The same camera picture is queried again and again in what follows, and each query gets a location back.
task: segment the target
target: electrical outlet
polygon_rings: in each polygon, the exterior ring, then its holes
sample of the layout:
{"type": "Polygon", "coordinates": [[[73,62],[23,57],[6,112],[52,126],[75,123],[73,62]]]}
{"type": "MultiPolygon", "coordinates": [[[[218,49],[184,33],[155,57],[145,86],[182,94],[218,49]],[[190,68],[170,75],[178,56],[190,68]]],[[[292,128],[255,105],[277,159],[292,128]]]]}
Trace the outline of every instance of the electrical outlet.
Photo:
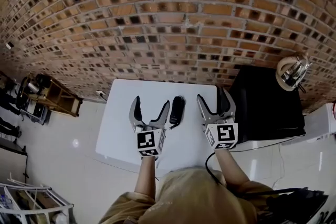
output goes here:
{"type": "Polygon", "coordinates": [[[106,93],[104,93],[103,91],[96,91],[96,93],[97,93],[97,95],[100,95],[100,94],[106,95],[106,93]]]}

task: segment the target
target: brick wall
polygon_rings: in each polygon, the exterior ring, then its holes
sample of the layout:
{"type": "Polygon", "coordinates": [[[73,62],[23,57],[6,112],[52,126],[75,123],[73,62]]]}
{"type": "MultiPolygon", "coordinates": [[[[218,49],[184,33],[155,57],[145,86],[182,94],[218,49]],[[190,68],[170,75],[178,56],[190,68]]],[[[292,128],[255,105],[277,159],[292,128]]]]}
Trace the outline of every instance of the brick wall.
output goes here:
{"type": "Polygon", "coordinates": [[[314,65],[302,104],[336,99],[336,0],[0,0],[0,68],[47,73],[83,97],[114,78],[217,84],[241,65],[314,65]],[[4,43],[11,41],[12,50],[4,43]]]}

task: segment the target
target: metal rack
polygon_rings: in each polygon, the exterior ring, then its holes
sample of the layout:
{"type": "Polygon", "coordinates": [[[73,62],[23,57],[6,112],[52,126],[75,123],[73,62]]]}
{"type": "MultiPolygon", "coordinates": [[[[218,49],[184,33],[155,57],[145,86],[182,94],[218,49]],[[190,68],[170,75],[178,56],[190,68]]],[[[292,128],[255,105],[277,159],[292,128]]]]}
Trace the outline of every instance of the metal rack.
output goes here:
{"type": "Polygon", "coordinates": [[[69,210],[73,204],[68,203],[50,187],[35,187],[23,183],[17,185],[0,183],[0,223],[5,223],[2,214],[12,214],[22,224],[48,223],[57,213],[63,213],[70,224],[69,210]]]}

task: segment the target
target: tile floor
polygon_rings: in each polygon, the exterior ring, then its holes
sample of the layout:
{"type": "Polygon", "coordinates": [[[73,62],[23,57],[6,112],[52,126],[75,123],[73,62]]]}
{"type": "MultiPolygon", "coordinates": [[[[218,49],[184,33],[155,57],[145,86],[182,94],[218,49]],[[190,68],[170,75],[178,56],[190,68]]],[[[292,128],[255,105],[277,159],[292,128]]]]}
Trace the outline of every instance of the tile floor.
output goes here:
{"type": "MultiPolygon", "coordinates": [[[[113,159],[95,152],[104,104],[84,102],[80,117],[53,113],[41,126],[0,108],[0,116],[23,130],[18,144],[26,145],[30,183],[51,186],[75,205],[77,223],[97,223],[111,203],[132,191],[137,173],[117,168],[113,159]]],[[[334,137],[314,143],[261,148],[233,153],[247,175],[275,188],[309,187],[330,195],[324,208],[336,204],[336,142],[334,137]]]]}

